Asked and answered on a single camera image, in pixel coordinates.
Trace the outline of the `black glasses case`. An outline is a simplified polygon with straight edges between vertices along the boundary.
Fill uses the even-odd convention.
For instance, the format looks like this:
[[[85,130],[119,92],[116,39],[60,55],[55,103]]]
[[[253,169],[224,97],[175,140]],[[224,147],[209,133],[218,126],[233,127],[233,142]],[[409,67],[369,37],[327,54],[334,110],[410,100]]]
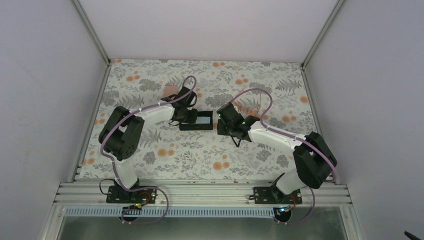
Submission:
[[[213,129],[213,111],[198,111],[193,123],[179,124],[180,131],[212,131]]]

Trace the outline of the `pink glasses case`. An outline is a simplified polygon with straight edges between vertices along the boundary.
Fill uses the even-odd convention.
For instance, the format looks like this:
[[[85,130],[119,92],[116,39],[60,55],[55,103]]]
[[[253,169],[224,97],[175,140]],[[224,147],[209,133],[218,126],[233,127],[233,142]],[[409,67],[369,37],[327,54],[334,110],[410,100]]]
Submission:
[[[169,97],[171,95],[177,95],[179,88],[175,85],[166,85],[163,89],[163,97]]]

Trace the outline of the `clear orange sunglasses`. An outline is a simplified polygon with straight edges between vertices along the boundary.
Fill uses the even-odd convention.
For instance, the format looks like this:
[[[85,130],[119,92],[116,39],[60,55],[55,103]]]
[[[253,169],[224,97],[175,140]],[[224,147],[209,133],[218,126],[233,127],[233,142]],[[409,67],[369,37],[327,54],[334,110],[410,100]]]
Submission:
[[[262,94],[258,90],[249,91],[231,102],[239,113],[259,117],[262,106]]]

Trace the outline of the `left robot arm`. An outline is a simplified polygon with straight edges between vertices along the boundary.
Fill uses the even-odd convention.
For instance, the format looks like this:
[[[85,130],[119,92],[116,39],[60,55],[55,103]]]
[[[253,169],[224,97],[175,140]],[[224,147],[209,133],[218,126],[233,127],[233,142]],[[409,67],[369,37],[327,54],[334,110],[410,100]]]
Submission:
[[[139,146],[144,127],[164,121],[194,123],[197,110],[193,106],[197,98],[193,89],[182,87],[177,94],[138,110],[130,111],[123,106],[113,110],[98,137],[99,153],[111,160],[114,182],[124,201],[131,203],[139,197],[139,178],[130,158]]]

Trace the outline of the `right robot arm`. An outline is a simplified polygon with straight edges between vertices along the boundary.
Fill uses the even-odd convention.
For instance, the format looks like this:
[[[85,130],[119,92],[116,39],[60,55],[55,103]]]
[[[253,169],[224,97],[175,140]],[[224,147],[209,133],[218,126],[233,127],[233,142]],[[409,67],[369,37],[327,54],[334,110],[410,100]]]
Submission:
[[[219,108],[217,115],[217,133],[231,137],[236,146],[242,141],[258,143],[293,157],[295,169],[282,173],[271,185],[271,198],[278,204],[301,188],[319,189],[338,164],[317,132],[301,135],[265,125],[256,116],[243,117],[231,103]]]

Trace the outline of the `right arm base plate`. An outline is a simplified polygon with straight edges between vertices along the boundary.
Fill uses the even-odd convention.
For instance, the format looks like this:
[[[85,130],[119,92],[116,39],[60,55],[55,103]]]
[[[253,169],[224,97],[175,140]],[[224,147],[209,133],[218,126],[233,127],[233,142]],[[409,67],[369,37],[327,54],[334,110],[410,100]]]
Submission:
[[[302,194],[299,189],[289,194],[284,194],[277,188],[256,186],[248,197],[256,205],[294,205],[302,204]]]

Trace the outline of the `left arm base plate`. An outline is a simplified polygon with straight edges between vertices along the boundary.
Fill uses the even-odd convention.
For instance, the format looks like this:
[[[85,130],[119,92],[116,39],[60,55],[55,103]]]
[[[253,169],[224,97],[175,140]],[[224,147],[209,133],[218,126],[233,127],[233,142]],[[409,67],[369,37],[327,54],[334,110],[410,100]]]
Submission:
[[[145,205],[154,204],[156,201],[157,190],[145,189],[134,192],[125,191],[121,186],[110,186],[106,195],[108,204],[130,204]]]

